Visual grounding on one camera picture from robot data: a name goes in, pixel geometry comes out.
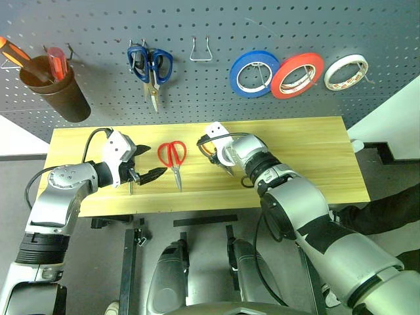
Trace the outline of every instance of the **tape roll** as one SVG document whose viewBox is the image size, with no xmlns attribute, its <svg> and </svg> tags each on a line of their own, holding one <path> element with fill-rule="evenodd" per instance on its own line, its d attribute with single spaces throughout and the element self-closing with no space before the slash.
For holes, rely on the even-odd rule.
<svg viewBox="0 0 420 315">
<path fill-rule="evenodd" d="M 248 66 L 257 66 L 259 64 L 260 67 L 267 67 L 270 71 L 270 75 L 268 79 L 262 84 L 260 87 L 255 88 L 247 88 L 244 87 L 239 82 L 240 74 L 246 69 Z M 262 95 L 267 94 L 270 92 L 270 84 L 273 78 L 274 73 L 280 67 L 280 63 L 277 58 L 266 51 L 251 51 L 247 52 L 240 56 L 230 69 L 230 86 L 232 90 L 243 97 L 254 98 L 259 97 Z"/>
<path fill-rule="evenodd" d="M 284 79 L 296 69 L 306 67 L 308 76 L 305 74 L 296 82 L 285 84 Z M 302 94 L 316 82 L 324 68 L 324 61 L 319 54 L 308 52 L 306 54 L 299 54 L 287 59 L 277 73 L 274 75 L 271 82 L 271 93 L 276 98 L 291 98 Z"/>
<path fill-rule="evenodd" d="M 334 75 L 335 72 L 339 71 L 342 67 L 347 66 L 349 64 L 357 64 L 359 65 L 359 71 L 352 76 L 351 78 L 347 79 L 344 82 L 340 83 L 330 83 L 329 80 Z M 363 76 L 366 75 L 368 72 L 369 65 L 366 59 L 360 55 L 360 54 L 351 54 L 350 56 L 346 56 L 336 62 L 334 62 L 327 70 L 327 72 L 324 75 L 324 83 L 327 89 L 332 91 L 339 91 L 348 89 L 349 87 L 352 87 L 357 82 L 359 82 L 361 79 L 363 79 Z"/>
</svg>

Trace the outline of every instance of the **scissors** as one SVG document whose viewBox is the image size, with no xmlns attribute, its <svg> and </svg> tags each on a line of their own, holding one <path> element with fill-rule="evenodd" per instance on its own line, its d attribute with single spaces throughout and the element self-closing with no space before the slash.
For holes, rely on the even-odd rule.
<svg viewBox="0 0 420 315">
<path fill-rule="evenodd" d="M 179 145 L 182 147 L 183 149 L 183 154 L 181 159 L 179 158 L 177 149 L 176 149 L 176 145 Z M 164 149 L 166 149 L 166 159 L 163 158 L 165 152 L 163 151 Z M 166 167 L 170 167 L 172 169 L 172 171 L 175 174 L 175 182 L 177 184 L 177 187 L 179 189 L 179 191 L 182 191 L 182 183 L 181 183 L 181 175 L 179 173 L 179 167 L 181 166 L 182 163 L 184 163 L 185 157 L 186 157 L 186 146 L 183 142 L 181 141 L 172 141 L 172 142 L 167 142 L 167 143 L 163 143 L 159 146 L 159 148 L 157 148 L 157 156 L 160 160 L 160 162 L 162 162 L 162 164 L 164 164 L 164 166 Z"/>
<path fill-rule="evenodd" d="M 152 97 L 153 107 L 158 112 L 159 106 L 159 88 L 169 80 L 172 74 L 173 57 L 162 49 L 149 49 L 143 39 L 142 44 L 133 44 L 130 40 L 127 49 L 127 57 L 130 64 L 130 72 L 134 73 L 141 81 L 143 81 L 144 97 L 149 94 Z M 169 62 L 169 69 L 165 76 L 161 76 L 165 58 Z"/>
</svg>

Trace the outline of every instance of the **scissor handle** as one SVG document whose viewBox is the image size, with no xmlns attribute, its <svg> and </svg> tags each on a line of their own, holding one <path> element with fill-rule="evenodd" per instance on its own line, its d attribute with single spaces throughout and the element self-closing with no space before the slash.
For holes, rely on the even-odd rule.
<svg viewBox="0 0 420 315">
<path fill-rule="evenodd" d="M 169 61 L 169 70 L 164 77 L 160 76 L 159 69 L 161 66 L 160 58 L 167 58 Z M 172 74 L 172 65 L 173 65 L 173 57 L 170 53 L 162 50 L 162 49 L 154 49 L 152 52 L 152 70 L 156 74 L 156 83 L 161 85 L 169 80 Z"/>
<path fill-rule="evenodd" d="M 175 148 L 176 144 L 179 144 L 180 146 L 182 146 L 182 149 L 184 150 L 183 155 L 182 155 L 182 159 L 179 159 L 177 149 Z M 168 162 L 166 162 L 162 158 L 162 150 L 164 148 L 167 149 Z M 181 165 L 186 158 L 186 146 L 181 141 L 173 141 L 173 142 L 170 142 L 170 143 L 168 143 L 168 142 L 163 143 L 159 146 L 159 148 L 157 148 L 157 157 L 159 158 L 160 162 L 162 162 L 162 164 L 164 164 L 164 166 L 166 166 L 166 167 L 174 167 L 174 166 L 177 166 L 177 165 Z"/>
<path fill-rule="evenodd" d="M 143 82 L 149 83 L 150 82 L 150 65 L 149 65 L 149 58 L 148 58 L 148 50 L 147 48 L 140 46 L 140 45 L 134 45 L 130 46 L 127 49 L 127 58 L 129 59 L 129 66 L 132 67 L 133 61 L 135 62 L 133 55 L 135 54 L 141 54 L 143 57 L 143 72 L 144 74 L 140 73 L 136 67 L 131 68 L 135 75 Z"/>
</svg>

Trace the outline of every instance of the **blue scissors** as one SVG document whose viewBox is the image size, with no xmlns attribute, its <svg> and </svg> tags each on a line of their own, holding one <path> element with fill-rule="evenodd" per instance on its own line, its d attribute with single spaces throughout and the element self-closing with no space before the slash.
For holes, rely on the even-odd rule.
<svg viewBox="0 0 420 315">
<path fill-rule="evenodd" d="M 172 74 L 173 57 L 162 49 L 148 49 L 145 47 L 145 41 L 140 44 L 133 44 L 130 40 L 130 46 L 127 49 L 127 57 L 130 64 L 130 72 L 133 72 L 141 81 L 143 81 L 144 97 L 149 94 L 152 97 L 153 107 L 158 112 L 159 107 L 159 88 L 166 83 Z M 163 61 L 167 59 L 169 69 L 166 75 L 161 76 L 160 69 Z"/>
</svg>

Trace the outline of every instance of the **red tape roll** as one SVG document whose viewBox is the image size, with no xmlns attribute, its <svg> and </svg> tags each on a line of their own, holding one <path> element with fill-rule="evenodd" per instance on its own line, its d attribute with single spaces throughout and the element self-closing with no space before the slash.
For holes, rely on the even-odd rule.
<svg viewBox="0 0 420 315">
<path fill-rule="evenodd" d="M 298 68 L 306 66 L 308 74 L 312 80 L 309 80 L 305 74 L 294 83 L 284 84 L 284 79 Z M 271 81 L 271 93 L 276 98 L 291 98 L 302 94 L 316 82 L 324 68 L 324 61 L 319 54 L 308 52 L 306 54 L 298 54 L 287 59 L 281 66 Z"/>
</svg>

